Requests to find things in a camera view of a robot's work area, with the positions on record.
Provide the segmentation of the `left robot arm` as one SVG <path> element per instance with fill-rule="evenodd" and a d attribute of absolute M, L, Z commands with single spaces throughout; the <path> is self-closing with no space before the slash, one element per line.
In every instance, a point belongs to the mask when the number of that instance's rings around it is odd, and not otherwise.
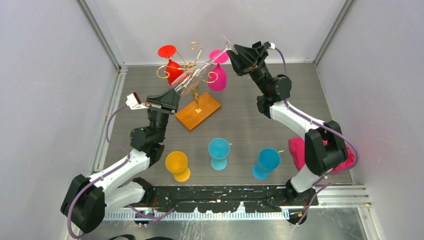
<path fill-rule="evenodd" d="M 148 207 L 153 202 L 155 191 L 149 182 L 140 177 L 126 181 L 160 160 L 169 117 L 178 111 L 180 100 L 181 95 L 173 88 L 150 95 L 144 101 L 133 92 L 127 95 L 125 104 L 112 113 L 111 120 L 125 108 L 146 109 L 149 124 L 131 131 L 132 149 L 121 147 L 125 151 L 122 159 L 90 176 L 79 174 L 72 179 L 60 207 L 70 237 L 82 238 L 95 230 L 107 214 L 120 208 L 135 203 Z"/>

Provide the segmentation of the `clear wine glass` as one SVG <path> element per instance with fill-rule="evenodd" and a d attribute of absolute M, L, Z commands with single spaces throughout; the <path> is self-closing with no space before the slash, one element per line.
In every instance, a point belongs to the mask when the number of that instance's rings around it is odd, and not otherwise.
<path fill-rule="evenodd" d="M 183 74 L 175 80 L 175 85 L 172 88 L 180 95 L 184 96 L 194 90 L 201 82 L 209 84 L 209 74 L 215 67 L 214 60 L 227 50 L 233 50 L 233 44 L 226 36 L 223 36 L 225 45 L 222 49 L 217 49 L 215 53 L 209 56 L 209 59 L 204 62 L 188 62 L 184 65 Z"/>

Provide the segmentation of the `red plastic wine glass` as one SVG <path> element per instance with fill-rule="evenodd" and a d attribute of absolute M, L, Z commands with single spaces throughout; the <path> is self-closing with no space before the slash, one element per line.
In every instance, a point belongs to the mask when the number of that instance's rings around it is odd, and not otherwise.
<path fill-rule="evenodd" d="M 186 62 L 178 52 L 177 48 L 171 44 L 160 47 L 157 51 L 157 54 L 159 57 L 167 59 L 168 62 L 166 65 L 162 65 L 156 70 L 156 75 L 160 79 L 166 79 L 167 83 L 173 87 L 175 85 L 174 82 L 176 79 L 184 72 L 184 68 L 173 60 L 173 56 L 177 54 L 184 63 Z"/>

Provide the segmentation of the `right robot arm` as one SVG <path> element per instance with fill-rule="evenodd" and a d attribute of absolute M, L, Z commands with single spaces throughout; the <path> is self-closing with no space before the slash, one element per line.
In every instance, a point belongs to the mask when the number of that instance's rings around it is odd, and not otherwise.
<path fill-rule="evenodd" d="M 257 97 L 258 111 L 282 123 L 304 141 L 305 165 L 286 182 L 282 191 L 286 203 L 299 205 L 325 174 L 349 158 L 349 153 L 336 121 L 316 119 L 289 102 L 291 79 L 285 73 L 273 76 L 266 66 L 271 49 L 274 46 L 269 42 L 257 42 L 251 47 L 235 44 L 227 54 L 234 72 L 238 76 L 249 75 L 261 91 Z"/>

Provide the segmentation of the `pink plastic wine glass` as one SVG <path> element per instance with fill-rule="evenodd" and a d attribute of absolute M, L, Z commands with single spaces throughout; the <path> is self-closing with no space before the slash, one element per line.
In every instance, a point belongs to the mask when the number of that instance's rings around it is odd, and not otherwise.
<path fill-rule="evenodd" d="M 226 52 L 214 60 L 214 68 L 211 70 L 208 79 L 208 87 L 214 92 L 221 92 L 227 87 L 227 73 L 221 64 L 226 63 L 229 56 Z"/>

